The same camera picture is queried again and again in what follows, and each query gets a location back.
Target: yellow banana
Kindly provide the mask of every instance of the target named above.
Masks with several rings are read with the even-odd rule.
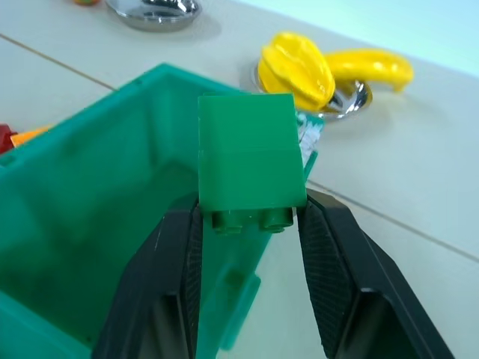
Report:
[[[414,78],[412,65],[403,57],[377,49],[357,49],[325,55],[336,81],[373,81],[401,91]]]
[[[292,92],[296,107],[318,111],[335,92],[324,56],[307,37],[280,33],[263,48],[258,65],[266,92]]]

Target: white table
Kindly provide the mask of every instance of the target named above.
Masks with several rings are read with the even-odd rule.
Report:
[[[54,123],[162,62],[248,88],[261,45],[285,28],[325,51],[364,46],[227,0],[204,1],[203,16],[176,34],[134,31],[103,5],[3,1],[0,78],[11,80],[0,87],[2,117],[21,130]],[[364,114],[326,127],[311,181],[345,201],[396,260],[453,353],[475,358],[479,125],[475,98],[464,89],[479,81],[412,62],[417,79],[403,96],[375,93]],[[19,104],[25,96],[29,106]],[[262,287],[234,350],[221,358],[321,358],[294,228],[273,238],[257,273]],[[305,329],[295,330],[298,323]]]

